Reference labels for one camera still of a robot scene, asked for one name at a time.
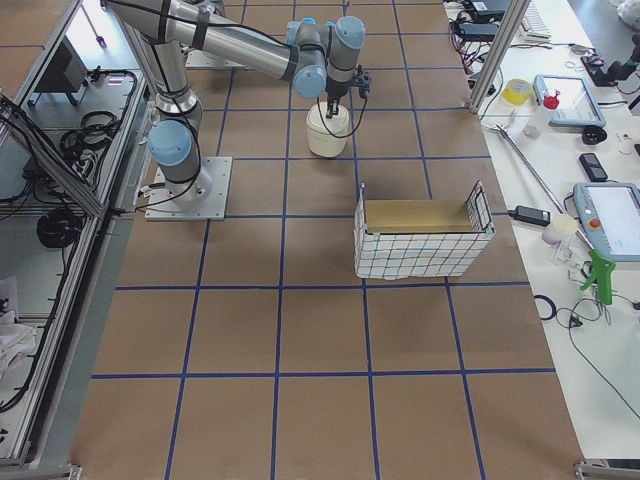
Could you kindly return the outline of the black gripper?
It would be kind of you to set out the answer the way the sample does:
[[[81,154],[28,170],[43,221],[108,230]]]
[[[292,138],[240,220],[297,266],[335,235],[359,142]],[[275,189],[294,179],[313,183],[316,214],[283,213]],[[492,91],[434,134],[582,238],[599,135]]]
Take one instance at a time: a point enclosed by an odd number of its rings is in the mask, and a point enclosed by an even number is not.
[[[327,119],[331,119],[339,114],[340,101],[343,96],[344,93],[341,89],[327,91],[327,107],[325,113]]]

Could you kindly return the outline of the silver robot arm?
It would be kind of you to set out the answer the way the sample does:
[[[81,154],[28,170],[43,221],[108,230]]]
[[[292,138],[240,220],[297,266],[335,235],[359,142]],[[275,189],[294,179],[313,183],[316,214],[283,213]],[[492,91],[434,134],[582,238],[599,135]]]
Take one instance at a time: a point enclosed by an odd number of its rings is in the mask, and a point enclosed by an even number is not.
[[[218,56],[289,83],[300,96],[327,97],[330,114],[353,88],[367,97],[371,78],[358,63],[365,26],[354,16],[317,23],[292,21],[280,41],[188,1],[112,1],[121,23],[136,32],[156,105],[168,116],[187,115],[198,98],[186,75],[182,47]]]
[[[162,43],[135,29],[131,34],[158,115],[150,129],[150,153],[164,175],[169,198],[182,205],[193,203],[211,184],[198,142],[201,102],[190,86],[178,42]]]

